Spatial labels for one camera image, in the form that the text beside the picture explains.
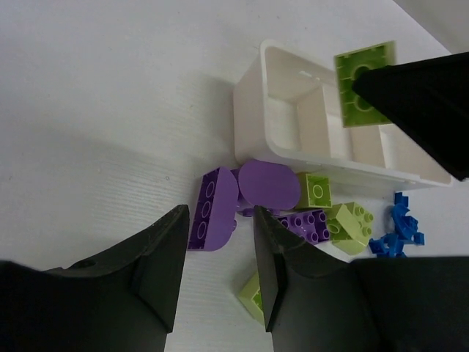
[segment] lego stud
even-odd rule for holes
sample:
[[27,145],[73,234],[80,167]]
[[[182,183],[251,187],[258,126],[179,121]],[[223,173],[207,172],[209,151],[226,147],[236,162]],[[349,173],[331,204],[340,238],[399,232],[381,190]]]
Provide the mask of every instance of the lego stud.
[[303,220],[305,221],[305,223],[309,224],[309,225],[312,225],[314,224],[314,216],[313,214],[306,214],[303,218]]
[[374,219],[373,214],[367,213],[365,214],[365,221],[366,222],[372,222]]
[[207,233],[207,223],[201,222],[199,224],[199,227],[197,228],[197,238],[199,240],[203,239],[206,233]]
[[323,211],[319,214],[318,217],[320,218],[320,221],[321,221],[321,222],[324,222],[324,221],[325,221],[325,213],[324,213]]
[[328,230],[330,233],[339,233],[340,229],[337,225],[335,224],[328,224]]
[[362,216],[363,214],[365,214],[365,209],[363,209],[363,207],[357,207],[355,209],[355,215],[356,216]]
[[295,227],[300,227],[301,224],[303,223],[301,221],[301,219],[298,218],[297,216],[292,216],[290,222],[291,222],[292,226],[295,226]]
[[320,185],[314,185],[313,194],[316,198],[322,198],[322,196],[324,196],[324,191]]
[[200,215],[202,215],[202,218],[207,218],[208,214],[210,214],[210,208],[212,207],[212,203],[210,201],[206,201],[204,206],[202,207],[202,212]]
[[361,232],[363,233],[363,236],[371,236],[372,235],[372,229],[369,227],[364,227]]
[[309,234],[306,235],[306,239],[308,240],[308,242],[318,243],[320,240],[320,237],[318,236],[317,233],[310,232]]
[[352,74],[353,80],[358,79],[358,77],[360,77],[362,73],[365,73],[366,71],[370,71],[371,69],[372,68],[368,65],[359,65],[355,67],[353,74]]
[[320,233],[320,240],[327,241],[330,238],[330,233],[327,230],[324,230]]
[[282,219],[282,220],[280,220],[280,223],[281,223],[282,225],[284,225],[287,229],[290,228],[290,226],[289,226],[289,224],[288,224],[288,220]]
[[207,185],[207,189],[205,190],[206,198],[210,198],[213,195],[213,192],[215,192],[215,182],[210,181]]

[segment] plastic toy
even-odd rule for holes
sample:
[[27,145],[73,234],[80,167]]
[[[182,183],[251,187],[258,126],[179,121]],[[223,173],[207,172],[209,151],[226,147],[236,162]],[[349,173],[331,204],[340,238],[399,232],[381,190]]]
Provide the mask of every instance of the plastic toy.
[[418,232],[418,221],[409,212],[409,197],[402,192],[394,194],[394,206],[391,217],[394,220],[394,232],[387,233],[379,240],[369,240],[369,248],[378,257],[406,257],[402,251],[405,244],[425,245],[425,235]]
[[404,241],[396,233],[387,233],[379,240],[369,240],[369,248],[377,257],[404,257]]
[[396,232],[403,237],[403,240],[412,240],[412,236],[417,232],[418,221],[412,216],[406,216],[409,209],[403,204],[396,204],[391,210],[391,217],[394,220]]
[[358,203],[334,205],[326,210],[332,244],[349,255],[361,253],[372,236],[373,215]]
[[300,183],[288,166],[252,159],[232,173],[240,189],[238,211],[241,213],[255,205],[289,210],[300,200]]
[[396,192],[394,194],[394,204],[402,204],[406,208],[409,207],[409,197],[402,194],[402,192]]
[[264,312],[262,311],[261,288],[259,286],[259,273],[255,273],[245,287],[238,294],[238,299],[251,313],[252,317],[264,325]]
[[363,72],[396,64],[394,42],[387,42],[335,56],[344,127],[391,123],[352,90]]
[[308,172],[300,172],[297,176],[301,187],[301,197],[295,208],[332,207],[330,185],[327,177],[313,175]]
[[233,174],[219,167],[202,178],[188,249],[216,251],[236,228],[238,187]]
[[425,235],[422,232],[417,232],[413,236],[413,243],[417,246],[424,246],[425,245]]
[[330,233],[322,210],[303,211],[277,218],[282,225],[311,244],[328,241]]

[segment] lime green 2x2 brick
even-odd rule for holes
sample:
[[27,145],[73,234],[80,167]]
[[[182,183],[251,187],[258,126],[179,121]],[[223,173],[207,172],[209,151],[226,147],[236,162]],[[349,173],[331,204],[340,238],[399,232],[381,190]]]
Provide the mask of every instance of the lime green 2x2 brick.
[[326,210],[332,244],[343,252],[361,253],[372,236],[373,215],[358,203],[334,205]]
[[313,175],[308,172],[297,174],[301,186],[301,197],[296,208],[330,208],[332,199],[327,177]]
[[353,92],[352,84],[367,70],[396,64],[394,42],[335,56],[344,127],[382,125],[391,121]]
[[259,285],[259,273],[255,273],[241,292],[238,299],[252,315],[254,319],[264,325],[264,312],[262,310],[261,287]]

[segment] purple round brick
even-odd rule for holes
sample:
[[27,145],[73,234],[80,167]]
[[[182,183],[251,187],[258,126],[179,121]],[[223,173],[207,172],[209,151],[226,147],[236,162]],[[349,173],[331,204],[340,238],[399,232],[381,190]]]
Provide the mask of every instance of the purple round brick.
[[242,201],[251,207],[289,210],[300,200],[300,183],[288,166],[253,159],[233,173]]

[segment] blue lego piece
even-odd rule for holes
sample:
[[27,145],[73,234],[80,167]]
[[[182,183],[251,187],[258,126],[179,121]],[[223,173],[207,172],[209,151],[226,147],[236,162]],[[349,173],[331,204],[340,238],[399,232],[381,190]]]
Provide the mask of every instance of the blue lego piece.
[[417,233],[413,236],[413,242],[414,242],[417,246],[424,246],[424,245],[425,245],[425,235],[424,235],[422,232],[417,232]]
[[406,216],[409,209],[403,204],[396,204],[391,210],[391,217],[394,220],[395,231],[401,235],[402,240],[412,240],[412,236],[417,232],[418,221],[412,216]]
[[386,248],[386,245],[384,244],[384,236],[379,240],[369,240],[368,246],[373,254],[385,254],[388,252],[388,248]]
[[405,195],[402,194],[402,192],[396,192],[394,194],[394,204],[402,204],[406,208],[409,207],[409,197],[406,197]]
[[396,257],[402,253],[404,242],[399,239],[396,233],[387,233],[383,236],[384,243],[388,246],[388,256]]

